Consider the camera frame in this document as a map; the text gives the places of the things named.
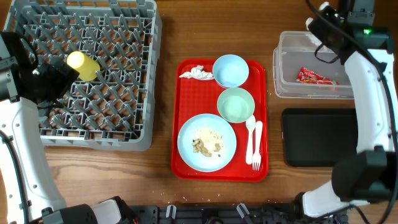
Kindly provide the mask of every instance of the white spoon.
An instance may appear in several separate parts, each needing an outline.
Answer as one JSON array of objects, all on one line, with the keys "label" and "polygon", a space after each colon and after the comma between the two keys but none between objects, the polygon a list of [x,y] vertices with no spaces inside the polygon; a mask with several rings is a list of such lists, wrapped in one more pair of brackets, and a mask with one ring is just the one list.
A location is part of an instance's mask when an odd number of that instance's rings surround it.
[{"label": "white spoon", "polygon": [[254,115],[246,121],[246,127],[249,131],[248,148],[246,150],[246,163],[251,164],[253,161],[253,131],[256,128],[256,118]]}]

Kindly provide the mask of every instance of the crumpled napkin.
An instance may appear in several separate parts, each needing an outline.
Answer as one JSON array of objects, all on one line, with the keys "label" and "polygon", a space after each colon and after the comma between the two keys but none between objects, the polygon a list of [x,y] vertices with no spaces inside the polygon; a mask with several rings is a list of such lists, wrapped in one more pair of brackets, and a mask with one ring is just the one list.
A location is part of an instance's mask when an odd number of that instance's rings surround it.
[{"label": "crumpled napkin", "polygon": [[211,72],[204,72],[203,66],[198,65],[191,69],[191,72],[184,72],[180,75],[180,78],[195,78],[197,80],[213,80],[214,76]]}]

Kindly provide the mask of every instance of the white fork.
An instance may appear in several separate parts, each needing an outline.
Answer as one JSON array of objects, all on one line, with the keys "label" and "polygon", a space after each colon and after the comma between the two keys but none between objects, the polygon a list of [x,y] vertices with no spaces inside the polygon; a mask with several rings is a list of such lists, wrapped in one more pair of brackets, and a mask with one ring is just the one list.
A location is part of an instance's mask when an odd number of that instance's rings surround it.
[{"label": "white fork", "polygon": [[261,134],[262,134],[262,122],[256,122],[256,151],[253,155],[253,170],[260,170],[261,165],[261,155],[260,155],[260,142],[261,142]]}]

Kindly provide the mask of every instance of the wooden surface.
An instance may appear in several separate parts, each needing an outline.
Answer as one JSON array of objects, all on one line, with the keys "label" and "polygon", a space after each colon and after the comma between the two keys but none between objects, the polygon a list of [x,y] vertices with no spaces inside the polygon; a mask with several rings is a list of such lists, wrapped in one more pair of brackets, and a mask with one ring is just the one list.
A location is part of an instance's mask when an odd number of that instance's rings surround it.
[{"label": "wooden surface", "polygon": [[[1,23],[10,0],[0,3]],[[353,101],[285,100],[275,95],[272,52],[285,30],[305,30],[313,16],[303,1],[157,1],[163,22],[162,48],[156,74],[156,114],[152,147],[146,152],[106,152],[73,147],[46,149],[55,182],[68,206],[94,204],[115,195],[130,205],[232,205],[239,202],[289,202],[330,179],[330,168],[293,168],[284,162],[280,117],[289,107],[350,108]],[[376,1],[375,25],[387,26],[398,38],[397,1]],[[269,175],[260,183],[181,180],[170,170],[175,72],[186,58],[236,54],[257,60],[267,72]],[[6,196],[0,184],[0,223],[6,222]],[[364,209],[372,223],[386,204]],[[352,213],[352,223],[362,223]],[[398,223],[395,207],[388,223]]]}]

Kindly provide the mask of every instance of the clear plastic container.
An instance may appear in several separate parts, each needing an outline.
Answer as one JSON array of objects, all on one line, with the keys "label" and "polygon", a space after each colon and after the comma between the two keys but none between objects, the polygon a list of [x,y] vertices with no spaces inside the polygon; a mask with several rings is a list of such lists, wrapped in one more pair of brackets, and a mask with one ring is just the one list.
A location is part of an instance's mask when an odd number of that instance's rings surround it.
[{"label": "clear plastic container", "polygon": [[[351,83],[340,60],[328,64],[315,58],[320,41],[310,32],[285,31],[274,50],[274,85],[281,98],[353,99]],[[336,54],[323,47],[318,57],[330,61]],[[338,81],[340,85],[306,84],[296,81],[301,67]]]}]

